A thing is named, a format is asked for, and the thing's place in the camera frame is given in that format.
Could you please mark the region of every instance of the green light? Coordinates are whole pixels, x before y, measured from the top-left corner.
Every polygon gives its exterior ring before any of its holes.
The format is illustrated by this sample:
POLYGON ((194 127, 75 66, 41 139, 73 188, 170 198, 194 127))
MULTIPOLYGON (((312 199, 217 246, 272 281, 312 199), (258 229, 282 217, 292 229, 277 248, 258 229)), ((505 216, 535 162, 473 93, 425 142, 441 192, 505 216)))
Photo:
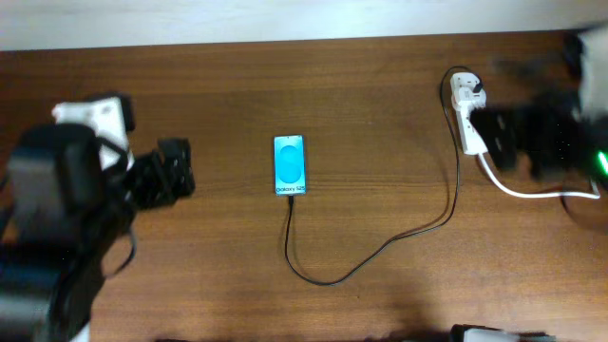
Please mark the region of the green light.
POLYGON ((608 175, 608 159, 606 159, 606 154, 603 152, 598 153, 599 162, 601 162, 601 166, 604 168, 604 173, 608 175))

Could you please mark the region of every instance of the phone screen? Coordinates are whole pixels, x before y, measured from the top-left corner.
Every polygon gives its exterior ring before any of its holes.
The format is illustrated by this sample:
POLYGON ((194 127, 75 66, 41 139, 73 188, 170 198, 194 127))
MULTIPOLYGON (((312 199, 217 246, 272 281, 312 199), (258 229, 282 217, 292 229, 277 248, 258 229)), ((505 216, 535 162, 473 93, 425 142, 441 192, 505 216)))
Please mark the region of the phone screen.
POLYGON ((275 191, 279 196, 306 194, 302 136, 275 137, 275 191))

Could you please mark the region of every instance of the wooden desk surface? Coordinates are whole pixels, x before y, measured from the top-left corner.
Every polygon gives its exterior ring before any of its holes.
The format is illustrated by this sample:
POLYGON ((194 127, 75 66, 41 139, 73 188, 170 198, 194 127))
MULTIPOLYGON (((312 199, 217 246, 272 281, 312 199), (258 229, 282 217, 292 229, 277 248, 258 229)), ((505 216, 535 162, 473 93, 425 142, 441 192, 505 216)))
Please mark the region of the wooden desk surface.
POLYGON ((292 252, 308 275, 333 279, 444 213, 455 182, 437 99, 447 67, 473 67, 490 101, 509 103, 532 91, 491 60, 560 46, 557 33, 517 33, 1 52, 0 158, 56 103, 112 89, 133 97, 136 154, 190 139, 197 192, 137 217, 139 253, 97 298, 93 341, 344 341, 457 323, 605 341, 606 234, 578 226, 558 199, 501 193, 468 156, 453 220, 343 285, 301 281, 280 250, 287 200, 273 191, 273 136, 306 137, 309 194, 296 201, 292 252))

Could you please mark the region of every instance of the black device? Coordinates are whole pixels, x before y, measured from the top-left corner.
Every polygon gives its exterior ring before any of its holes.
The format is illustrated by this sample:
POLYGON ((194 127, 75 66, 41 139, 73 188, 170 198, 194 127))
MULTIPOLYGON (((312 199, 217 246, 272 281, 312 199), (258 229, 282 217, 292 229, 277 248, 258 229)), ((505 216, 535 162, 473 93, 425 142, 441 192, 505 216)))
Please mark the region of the black device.
POLYGON ((541 89, 527 104, 471 112, 470 121, 499 170, 515 168, 518 156, 525 154, 536 180, 551 180, 576 170, 608 189, 608 110, 599 96, 606 90, 601 73, 606 65, 596 57, 597 47, 608 39, 606 30, 567 33, 560 58, 540 64, 511 63, 508 71, 541 89), (564 63, 583 83, 580 90, 547 81, 542 66, 549 62, 564 63), (591 74, 591 70, 598 70, 598 74, 591 74))
POLYGON ((105 283, 102 259, 137 212, 195 190, 188 141, 159 147, 128 168, 128 151, 85 124, 23 134, 8 164, 14 205, 0 222, 1 237, 12 214, 18 233, 0 245, 0 341, 69 341, 89 322, 105 283), (120 156, 112 167, 102 169, 102 148, 120 156))

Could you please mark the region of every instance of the black plug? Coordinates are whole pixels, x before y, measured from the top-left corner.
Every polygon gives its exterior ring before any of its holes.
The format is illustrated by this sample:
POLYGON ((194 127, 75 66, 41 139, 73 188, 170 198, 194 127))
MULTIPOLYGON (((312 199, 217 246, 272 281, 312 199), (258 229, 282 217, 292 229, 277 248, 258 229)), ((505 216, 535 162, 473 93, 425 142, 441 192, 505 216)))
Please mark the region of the black plug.
POLYGON ((473 94, 479 94, 482 89, 484 89, 484 83, 482 83, 481 81, 482 79, 480 79, 479 83, 475 85, 475 87, 473 88, 473 94))

